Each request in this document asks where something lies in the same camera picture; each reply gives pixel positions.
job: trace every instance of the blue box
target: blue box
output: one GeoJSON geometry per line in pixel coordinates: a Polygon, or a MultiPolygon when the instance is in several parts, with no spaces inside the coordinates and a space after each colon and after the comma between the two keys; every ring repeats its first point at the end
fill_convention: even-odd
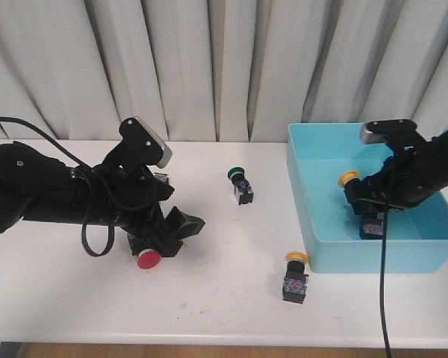
{"type": "MultiPolygon", "coordinates": [[[[348,170],[375,174],[392,155],[385,144],[363,144],[361,124],[289,126],[287,167],[305,250],[314,272],[376,273],[381,240],[362,240],[360,217],[338,186],[348,170]]],[[[419,207],[390,211],[387,272],[434,272],[448,258],[448,203],[439,192],[419,207]]]]}

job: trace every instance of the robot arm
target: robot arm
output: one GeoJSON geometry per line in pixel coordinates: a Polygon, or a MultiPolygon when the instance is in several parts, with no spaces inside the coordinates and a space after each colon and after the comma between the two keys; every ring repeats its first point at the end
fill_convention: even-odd
{"type": "Polygon", "coordinates": [[[362,220],[374,223],[387,205],[397,210],[416,207],[448,186],[448,130],[427,142],[416,128],[409,120],[363,124],[362,142],[384,142],[393,156],[379,172],[363,180],[357,174],[340,177],[347,201],[362,220]]]}
{"type": "MultiPolygon", "coordinates": [[[[135,118],[126,119],[119,132],[122,141],[93,168],[67,167],[20,142],[0,145],[0,233],[21,218],[121,227],[134,255],[152,249],[174,257],[182,239],[205,223],[177,207],[164,218],[159,201],[174,188],[148,168],[163,168],[171,158],[164,141],[135,118]]],[[[93,256],[104,254],[90,252],[85,241],[84,247],[93,256]]]]}

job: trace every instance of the curtain fold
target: curtain fold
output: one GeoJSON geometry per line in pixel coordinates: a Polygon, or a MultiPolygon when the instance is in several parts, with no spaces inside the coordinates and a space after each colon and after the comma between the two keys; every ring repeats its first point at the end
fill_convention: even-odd
{"type": "Polygon", "coordinates": [[[88,5],[120,120],[139,116],[168,140],[140,1],[94,0],[88,5]]]}
{"type": "Polygon", "coordinates": [[[59,139],[119,139],[129,116],[165,140],[394,118],[428,138],[448,125],[448,0],[1,0],[0,116],[59,139]]]}
{"type": "MultiPolygon", "coordinates": [[[[31,110],[17,109],[15,116],[58,138],[119,137],[116,108],[82,1],[0,1],[0,52],[20,87],[15,92],[27,93],[26,107],[39,113],[27,117],[31,110]]],[[[8,93],[4,89],[1,100],[15,101],[8,93]]],[[[10,136],[30,136],[15,127],[6,126],[10,136]]]]}
{"type": "Polygon", "coordinates": [[[410,119],[448,43],[448,0],[404,1],[361,122],[410,119]]]}
{"type": "Polygon", "coordinates": [[[215,141],[208,3],[143,1],[171,140],[215,141]]]}

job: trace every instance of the black cable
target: black cable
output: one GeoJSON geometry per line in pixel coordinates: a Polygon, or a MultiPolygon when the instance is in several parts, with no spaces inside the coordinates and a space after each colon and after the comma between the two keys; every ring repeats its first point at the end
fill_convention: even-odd
{"type": "Polygon", "coordinates": [[[89,215],[91,212],[91,208],[93,207],[93,186],[91,185],[91,181],[87,176],[85,171],[78,171],[78,174],[82,174],[83,176],[77,176],[77,178],[83,179],[86,181],[88,185],[88,189],[90,190],[90,197],[88,199],[87,209],[84,213],[83,222],[81,223],[81,244],[83,245],[84,250],[92,257],[100,257],[106,255],[113,247],[114,244],[114,225],[108,225],[108,240],[106,242],[105,249],[101,253],[96,253],[88,243],[87,238],[87,224],[89,220],[89,215]]]}
{"type": "Polygon", "coordinates": [[[387,259],[387,237],[388,237],[388,213],[390,211],[390,197],[395,181],[396,166],[393,166],[390,178],[388,180],[388,196],[385,200],[383,212],[383,228],[382,228],[382,256],[380,260],[380,285],[379,285],[379,306],[380,306],[380,322],[382,323],[383,342],[385,343],[385,353],[387,358],[392,358],[390,340],[388,339],[387,319],[385,317],[385,263],[387,259]]]}
{"type": "Polygon", "coordinates": [[[85,162],[79,160],[77,157],[75,157],[73,154],[71,154],[69,151],[67,151],[63,146],[61,146],[56,140],[51,138],[47,133],[39,129],[37,126],[28,123],[27,121],[24,121],[20,118],[13,118],[13,117],[0,117],[0,123],[1,122],[8,122],[8,123],[16,123],[18,125],[23,125],[27,128],[30,128],[31,130],[37,132],[40,136],[48,140],[52,145],[54,145],[56,148],[58,148],[59,151],[61,151],[63,154],[65,154],[68,158],[75,161],[80,166],[83,166],[86,169],[91,169],[89,165],[87,165],[85,162]]]}
{"type": "Polygon", "coordinates": [[[110,186],[108,185],[108,182],[106,181],[106,179],[104,179],[102,177],[102,175],[100,175],[94,169],[91,169],[90,171],[99,179],[99,181],[102,182],[102,185],[105,188],[106,193],[109,195],[109,197],[112,200],[112,202],[118,208],[120,208],[122,210],[139,211],[139,210],[142,210],[142,209],[146,209],[147,207],[150,207],[151,205],[153,205],[155,203],[155,201],[157,200],[158,194],[157,194],[156,185],[155,185],[155,182],[154,182],[155,177],[153,176],[153,174],[147,168],[146,168],[146,170],[144,170],[144,168],[142,168],[141,173],[143,173],[143,176],[144,176],[145,179],[147,179],[148,183],[151,183],[151,185],[152,185],[151,193],[153,194],[153,197],[151,199],[149,199],[146,203],[138,205],[136,207],[129,207],[127,205],[124,205],[124,204],[120,203],[118,198],[114,195],[113,191],[111,190],[110,186]]]}
{"type": "Polygon", "coordinates": [[[380,289],[379,289],[379,303],[380,303],[380,321],[382,323],[383,341],[385,343],[385,353],[387,358],[391,358],[390,341],[388,340],[387,319],[385,318],[385,261],[387,255],[387,229],[388,229],[388,202],[385,204],[385,211],[383,214],[383,237],[382,237],[382,260],[380,264],[380,289]]]}

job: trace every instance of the white table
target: white table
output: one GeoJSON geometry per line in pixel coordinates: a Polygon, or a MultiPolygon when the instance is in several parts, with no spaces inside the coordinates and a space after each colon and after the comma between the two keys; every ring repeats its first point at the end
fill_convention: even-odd
{"type": "MultiPolygon", "coordinates": [[[[72,165],[44,141],[24,142],[72,165]]],[[[116,143],[63,144],[94,165],[116,143]]],[[[304,250],[285,144],[170,147],[164,211],[202,217],[202,232],[141,270],[122,230],[92,258],[79,225],[19,222],[0,235],[0,341],[382,347],[377,274],[310,272],[304,304],[281,299],[284,256],[304,250]],[[237,205],[233,166],[245,168],[252,204],[237,205]]],[[[105,236],[89,227],[90,241],[105,236]]],[[[448,261],[434,274],[388,274],[386,312],[393,347],[448,348],[448,261]]]]}

